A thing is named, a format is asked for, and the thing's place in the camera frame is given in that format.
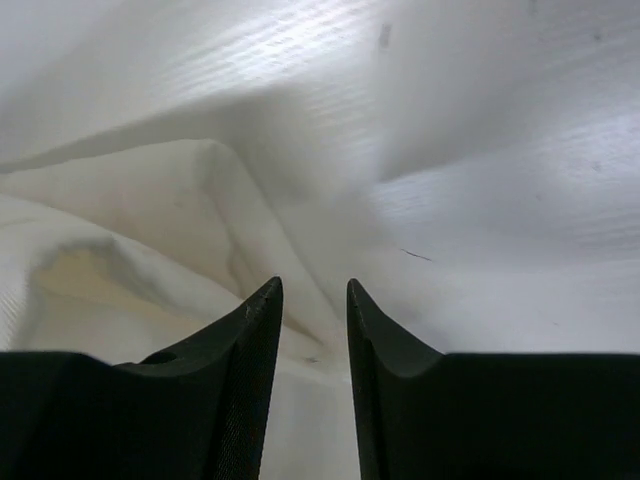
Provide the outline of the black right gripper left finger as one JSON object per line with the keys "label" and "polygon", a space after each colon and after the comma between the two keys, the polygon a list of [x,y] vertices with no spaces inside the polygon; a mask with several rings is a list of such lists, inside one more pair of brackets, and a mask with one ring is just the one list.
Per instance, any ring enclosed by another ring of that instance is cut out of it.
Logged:
{"label": "black right gripper left finger", "polygon": [[72,352],[1,357],[5,479],[255,479],[283,286],[139,363]]}

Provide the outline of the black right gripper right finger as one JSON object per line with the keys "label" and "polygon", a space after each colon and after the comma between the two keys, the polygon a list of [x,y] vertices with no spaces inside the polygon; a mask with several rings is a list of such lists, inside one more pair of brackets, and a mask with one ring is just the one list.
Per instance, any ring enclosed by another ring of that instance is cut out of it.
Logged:
{"label": "black right gripper right finger", "polygon": [[347,286],[365,479],[635,479],[639,359],[441,353]]}

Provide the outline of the white pleated skirt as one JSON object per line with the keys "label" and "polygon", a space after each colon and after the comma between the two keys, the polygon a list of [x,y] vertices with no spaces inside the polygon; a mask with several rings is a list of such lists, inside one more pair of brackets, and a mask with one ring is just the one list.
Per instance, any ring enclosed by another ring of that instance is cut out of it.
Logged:
{"label": "white pleated skirt", "polygon": [[283,330],[264,479],[355,479],[341,316],[243,162],[180,140],[1,175],[1,347],[139,361],[272,276]]}

